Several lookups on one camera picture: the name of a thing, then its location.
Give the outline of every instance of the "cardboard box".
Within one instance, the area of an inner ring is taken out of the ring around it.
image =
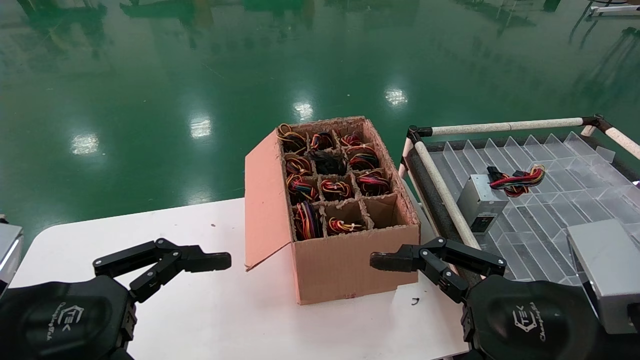
[[[340,178],[351,183],[355,196],[327,201],[321,193],[320,201],[312,205],[321,214],[323,237],[298,241],[293,220],[296,208],[285,183],[285,158],[293,154],[285,153],[275,129],[245,159],[246,271],[290,245],[297,301],[301,305],[392,291],[399,285],[416,282],[416,273],[382,272],[369,266],[372,252],[395,252],[402,244],[420,241],[415,209],[371,121],[363,117],[337,118],[292,125],[292,130],[307,137],[307,150],[313,134],[331,133],[336,149],[328,151],[344,156],[347,162],[347,147],[339,145],[339,137],[358,131],[362,140],[376,151],[380,168],[390,181],[391,193],[364,196],[355,183],[362,171],[348,167],[346,175]],[[311,162],[313,175],[305,179],[316,189],[323,179],[337,177],[318,174]],[[326,226],[329,217],[360,222],[366,230],[329,236]]]

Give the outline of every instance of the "open box flap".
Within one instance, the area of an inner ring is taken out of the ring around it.
[[[276,131],[244,158],[244,266],[246,271],[291,242],[283,159]]]

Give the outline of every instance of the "silver metal box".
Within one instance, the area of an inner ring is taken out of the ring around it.
[[[509,198],[489,187],[489,176],[471,175],[458,197],[458,207],[474,234],[486,234],[502,213]]]
[[[600,323],[609,334],[635,333],[627,305],[640,302],[640,244],[616,219],[566,229],[578,276]]]
[[[18,270],[23,242],[21,227],[0,223],[0,297]]]

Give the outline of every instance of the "clear plastic tray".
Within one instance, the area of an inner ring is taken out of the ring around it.
[[[509,198],[489,233],[477,236],[482,249],[507,260],[510,279],[579,285],[567,226],[617,218],[640,246],[640,190],[611,165],[615,152],[596,151],[575,133],[564,141],[551,134],[544,144],[533,136],[523,145],[509,137],[503,147],[488,139],[480,149],[470,141],[458,150],[447,143],[431,155],[455,199],[469,175],[486,174],[488,165],[506,174],[545,166],[545,180]]]

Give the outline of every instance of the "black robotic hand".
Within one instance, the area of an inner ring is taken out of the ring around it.
[[[156,263],[127,290],[113,278]],[[136,302],[179,272],[231,267],[226,252],[158,239],[93,262],[96,278],[9,289],[0,299],[0,358],[7,360],[132,360]]]
[[[487,276],[469,288],[444,262]],[[371,254],[379,270],[420,270],[453,301],[463,303],[465,360],[640,359],[640,334],[607,334],[580,286],[502,277],[504,259],[436,238]]]

